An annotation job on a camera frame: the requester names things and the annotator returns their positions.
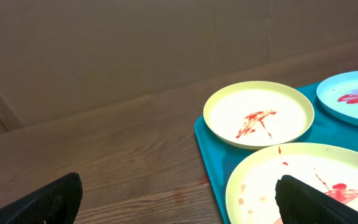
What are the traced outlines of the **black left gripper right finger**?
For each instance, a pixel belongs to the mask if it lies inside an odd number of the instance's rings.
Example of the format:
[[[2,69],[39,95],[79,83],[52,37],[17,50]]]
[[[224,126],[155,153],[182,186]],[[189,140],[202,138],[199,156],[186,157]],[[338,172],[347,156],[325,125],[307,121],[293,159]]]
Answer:
[[[275,201],[283,224],[358,224],[358,211],[290,175],[277,180]]]

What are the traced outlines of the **yellow plate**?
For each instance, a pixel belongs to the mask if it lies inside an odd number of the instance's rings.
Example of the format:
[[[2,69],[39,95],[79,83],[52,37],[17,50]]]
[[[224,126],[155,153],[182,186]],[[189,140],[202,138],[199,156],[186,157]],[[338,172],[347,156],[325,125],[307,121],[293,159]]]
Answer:
[[[231,223],[280,223],[275,186],[290,175],[358,211],[358,152],[296,142],[270,146],[245,158],[226,186]]]

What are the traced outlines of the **light blue plate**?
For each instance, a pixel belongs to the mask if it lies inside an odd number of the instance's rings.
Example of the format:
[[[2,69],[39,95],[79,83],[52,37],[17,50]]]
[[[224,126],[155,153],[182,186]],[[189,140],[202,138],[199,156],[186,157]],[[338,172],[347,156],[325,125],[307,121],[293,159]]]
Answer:
[[[325,79],[318,85],[316,95],[328,113],[358,126],[358,71]]]

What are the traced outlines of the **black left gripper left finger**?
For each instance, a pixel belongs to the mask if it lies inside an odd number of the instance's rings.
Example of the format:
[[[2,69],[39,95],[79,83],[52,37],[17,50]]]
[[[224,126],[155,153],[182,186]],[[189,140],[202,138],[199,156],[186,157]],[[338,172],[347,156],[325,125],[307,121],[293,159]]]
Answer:
[[[73,224],[82,197],[80,176],[72,172],[0,208],[0,224]]]

